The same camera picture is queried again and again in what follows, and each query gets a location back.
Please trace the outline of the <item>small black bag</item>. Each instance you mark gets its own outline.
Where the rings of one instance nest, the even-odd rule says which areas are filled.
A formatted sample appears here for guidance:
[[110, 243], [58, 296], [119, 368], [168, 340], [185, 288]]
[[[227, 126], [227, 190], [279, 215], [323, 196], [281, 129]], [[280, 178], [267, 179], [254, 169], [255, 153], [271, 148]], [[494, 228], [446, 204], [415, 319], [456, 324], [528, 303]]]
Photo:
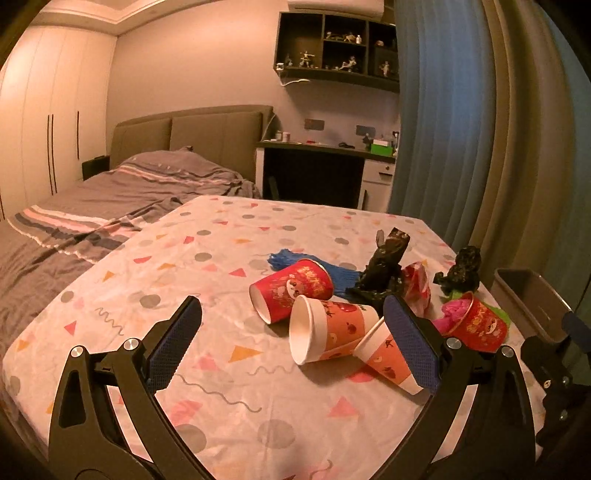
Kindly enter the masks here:
[[455, 263], [450, 267], [448, 273], [437, 272], [433, 282], [448, 297], [454, 292], [462, 294], [476, 292], [480, 286], [481, 263], [481, 252], [478, 247], [464, 247], [457, 254]]

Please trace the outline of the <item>black plastic bag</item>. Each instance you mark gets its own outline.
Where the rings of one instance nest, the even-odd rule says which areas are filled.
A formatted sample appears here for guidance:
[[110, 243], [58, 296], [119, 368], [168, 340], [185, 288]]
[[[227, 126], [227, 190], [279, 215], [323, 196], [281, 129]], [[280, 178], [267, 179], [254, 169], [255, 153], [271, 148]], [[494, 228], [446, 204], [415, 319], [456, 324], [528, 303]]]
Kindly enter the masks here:
[[346, 288], [346, 298], [380, 310], [387, 297], [404, 290], [401, 261], [410, 243], [410, 235], [394, 227], [388, 235], [379, 230], [377, 249], [353, 287]]

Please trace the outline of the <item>blue foam net sleeve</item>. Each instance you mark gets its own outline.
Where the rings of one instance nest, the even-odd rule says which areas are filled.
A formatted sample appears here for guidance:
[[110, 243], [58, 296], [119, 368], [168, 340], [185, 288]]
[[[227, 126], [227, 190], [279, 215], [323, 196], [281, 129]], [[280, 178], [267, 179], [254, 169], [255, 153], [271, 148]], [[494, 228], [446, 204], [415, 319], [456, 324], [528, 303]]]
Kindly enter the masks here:
[[361, 278], [361, 273], [355, 269], [348, 269], [338, 265], [334, 265], [325, 260], [318, 258], [315, 255], [308, 255], [304, 253], [296, 253], [288, 249], [281, 249], [276, 253], [271, 253], [267, 262], [274, 271], [282, 270], [288, 266], [294, 265], [300, 260], [311, 260], [321, 265], [325, 271], [328, 272], [334, 285], [335, 296], [345, 297], [346, 290], [353, 288]]

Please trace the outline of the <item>red cup with pink foam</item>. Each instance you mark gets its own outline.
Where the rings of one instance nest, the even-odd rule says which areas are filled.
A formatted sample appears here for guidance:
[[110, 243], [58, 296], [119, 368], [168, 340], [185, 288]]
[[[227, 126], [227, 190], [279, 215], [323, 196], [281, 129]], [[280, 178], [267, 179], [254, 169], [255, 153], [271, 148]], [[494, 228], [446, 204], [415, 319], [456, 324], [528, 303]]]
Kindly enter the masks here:
[[495, 353], [507, 337], [507, 323], [473, 293], [465, 293], [456, 302], [460, 302], [460, 309], [454, 311], [456, 319], [446, 335], [469, 349]]

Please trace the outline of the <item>pink foam net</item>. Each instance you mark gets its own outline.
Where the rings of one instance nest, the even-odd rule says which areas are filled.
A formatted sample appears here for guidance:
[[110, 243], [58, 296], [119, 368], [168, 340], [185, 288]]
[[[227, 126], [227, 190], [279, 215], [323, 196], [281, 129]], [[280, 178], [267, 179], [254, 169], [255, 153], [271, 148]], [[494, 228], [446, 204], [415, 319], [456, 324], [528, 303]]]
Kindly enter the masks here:
[[443, 305], [442, 316], [433, 321], [440, 334], [451, 333], [463, 320], [472, 305], [471, 298], [451, 300]]

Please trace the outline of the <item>small orange paper cup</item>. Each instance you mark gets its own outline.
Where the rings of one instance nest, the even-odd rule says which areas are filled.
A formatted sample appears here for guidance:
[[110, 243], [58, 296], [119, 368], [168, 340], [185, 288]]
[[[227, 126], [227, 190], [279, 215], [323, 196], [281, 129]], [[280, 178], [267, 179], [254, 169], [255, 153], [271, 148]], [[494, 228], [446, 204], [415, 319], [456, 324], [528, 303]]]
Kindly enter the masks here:
[[408, 394], [416, 395], [423, 390], [394, 341], [384, 318], [370, 328], [356, 345], [353, 355]]

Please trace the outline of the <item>beige curtain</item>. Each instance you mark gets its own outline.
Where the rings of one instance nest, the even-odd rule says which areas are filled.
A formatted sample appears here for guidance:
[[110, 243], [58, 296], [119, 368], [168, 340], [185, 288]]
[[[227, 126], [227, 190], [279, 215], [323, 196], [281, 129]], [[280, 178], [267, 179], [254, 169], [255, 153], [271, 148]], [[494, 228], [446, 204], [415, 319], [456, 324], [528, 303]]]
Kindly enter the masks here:
[[540, 273], [571, 305], [590, 282], [590, 86], [533, 1], [483, 4], [495, 73], [489, 173], [471, 243], [486, 284]]

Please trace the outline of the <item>white orange paper cup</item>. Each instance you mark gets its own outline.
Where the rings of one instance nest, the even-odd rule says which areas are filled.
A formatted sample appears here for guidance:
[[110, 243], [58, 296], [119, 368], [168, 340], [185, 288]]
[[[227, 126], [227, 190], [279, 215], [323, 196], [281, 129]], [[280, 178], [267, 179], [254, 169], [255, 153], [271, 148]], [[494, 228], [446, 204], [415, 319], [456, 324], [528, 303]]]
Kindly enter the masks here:
[[368, 305], [297, 297], [290, 313], [291, 357], [301, 366], [352, 355], [378, 321]]

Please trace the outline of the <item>bed with grey bedding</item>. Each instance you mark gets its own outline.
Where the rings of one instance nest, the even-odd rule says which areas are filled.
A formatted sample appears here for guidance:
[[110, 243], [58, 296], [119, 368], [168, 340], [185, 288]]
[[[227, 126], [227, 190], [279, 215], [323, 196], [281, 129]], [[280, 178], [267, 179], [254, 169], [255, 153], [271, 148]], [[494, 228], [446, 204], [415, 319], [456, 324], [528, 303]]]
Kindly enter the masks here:
[[245, 175], [183, 147], [122, 164], [1, 223], [1, 348], [82, 273], [200, 195], [257, 199]]

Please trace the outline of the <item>green box on desk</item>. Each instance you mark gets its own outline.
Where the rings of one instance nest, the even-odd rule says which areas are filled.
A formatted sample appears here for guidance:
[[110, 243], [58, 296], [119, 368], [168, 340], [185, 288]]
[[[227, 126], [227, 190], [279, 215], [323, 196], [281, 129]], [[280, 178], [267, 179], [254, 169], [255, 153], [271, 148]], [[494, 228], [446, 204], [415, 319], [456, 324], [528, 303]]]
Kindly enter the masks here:
[[370, 146], [370, 152], [374, 155], [391, 157], [394, 155], [394, 147], [391, 141], [374, 139]]

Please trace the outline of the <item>dark desk with drawers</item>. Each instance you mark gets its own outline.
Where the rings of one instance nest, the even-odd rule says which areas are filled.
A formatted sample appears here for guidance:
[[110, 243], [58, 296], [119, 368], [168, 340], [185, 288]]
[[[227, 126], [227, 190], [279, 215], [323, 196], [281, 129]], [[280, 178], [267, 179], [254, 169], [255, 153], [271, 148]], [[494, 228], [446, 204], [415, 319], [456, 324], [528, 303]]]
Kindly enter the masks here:
[[325, 145], [262, 141], [256, 187], [266, 200], [385, 213], [396, 159]]

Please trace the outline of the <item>brown padded headboard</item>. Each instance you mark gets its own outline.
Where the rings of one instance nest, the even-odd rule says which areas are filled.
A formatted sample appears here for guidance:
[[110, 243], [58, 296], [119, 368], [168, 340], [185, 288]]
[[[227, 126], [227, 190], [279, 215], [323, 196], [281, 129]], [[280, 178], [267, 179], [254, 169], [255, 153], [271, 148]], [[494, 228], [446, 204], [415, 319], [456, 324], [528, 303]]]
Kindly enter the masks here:
[[270, 105], [203, 107], [148, 115], [117, 124], [110, 167], [145, 152], [190, 147], [194, 153], [245, 179], [256, 179], [256, 148], [271, 133]]

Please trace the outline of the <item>white wardrobe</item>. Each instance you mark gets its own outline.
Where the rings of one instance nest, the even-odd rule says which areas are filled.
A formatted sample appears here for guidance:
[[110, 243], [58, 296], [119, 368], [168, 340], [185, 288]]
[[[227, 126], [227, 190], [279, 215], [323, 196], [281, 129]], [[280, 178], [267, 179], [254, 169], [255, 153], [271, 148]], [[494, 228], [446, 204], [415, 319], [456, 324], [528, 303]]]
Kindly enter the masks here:
[[116, 39], [71, 27], [21, 36], [1, 70], [1, 216], [82, 180], [106, 154], [106, 103]]

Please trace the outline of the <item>white air conditioner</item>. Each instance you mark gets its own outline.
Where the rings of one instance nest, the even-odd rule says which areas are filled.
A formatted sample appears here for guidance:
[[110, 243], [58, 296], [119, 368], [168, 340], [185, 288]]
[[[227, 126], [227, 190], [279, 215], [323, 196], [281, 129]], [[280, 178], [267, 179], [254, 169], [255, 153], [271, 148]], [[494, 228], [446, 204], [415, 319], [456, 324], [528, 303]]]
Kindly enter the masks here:
[[290, 10], [318, 10], [372, 19], [381, 19], [385, 12], [384, 0], [288, 0], [287, 6]]

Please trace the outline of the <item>dark wall shelf with figurines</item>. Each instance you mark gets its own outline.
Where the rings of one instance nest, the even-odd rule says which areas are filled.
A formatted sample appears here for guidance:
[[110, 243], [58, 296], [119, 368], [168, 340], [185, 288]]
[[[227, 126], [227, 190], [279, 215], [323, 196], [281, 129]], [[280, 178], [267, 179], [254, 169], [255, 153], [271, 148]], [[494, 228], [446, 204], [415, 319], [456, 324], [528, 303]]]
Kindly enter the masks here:
[[321, 80], [397, 93], [397, 27], [351, 15], [281, 12], [273, 69], [286, 85]]

